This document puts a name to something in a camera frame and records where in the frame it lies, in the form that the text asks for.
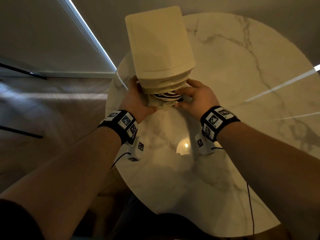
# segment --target container lid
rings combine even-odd
[[[164,78],[194,68],[179,7],[128,15],[125,22],[138,78]]]

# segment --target marble table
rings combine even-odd
[[[260,22],[232,14],[193,14],[184,22],[196,62],[190,78],[210,86],[243,122],[320,156],[320,79],[293,43]],[[129,52],[112,80],[106,115],[118,109],[127,92],[122,81],[133,75]],[[153,212],[180,214],[217,237],[251,235],[246,182],[225,151],[199,154],[194,137],[200,129],[183,111],[161,109],[140,124],[144,158],[123,158],[116,166]],[[117,158],[126,150],[123,145]],[[250,194],[255,232],[278,225],[252,189]]]

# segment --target wall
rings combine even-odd
[[[183,15],[228,12],[276,29],[320,64],[320,11],[317,0],[72,0],[116,66],[130,49],[125,16],[178,5]]]
[[[66,0],[0,0],[0,27],[0,63],[44,76],[113,77],[114,65]]]

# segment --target forearm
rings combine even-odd
[[[320,228],[320,161],[241,122],[217,136],[243,178],[291,230]]]
[[[98,194],[120,146],[117,133],[100,127],[26,175],[0,198],[17,202],[29,211],[46,239],[70,239]]]

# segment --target floor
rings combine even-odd
[[[0,192],[91,133],[104,118],[109,79],[0,77],[0,125],[43,136],[0,130]],[[129,189],[114,168],[75,231],[104,237],[113,228]],[[291,239],[279,225],[254,238]]]

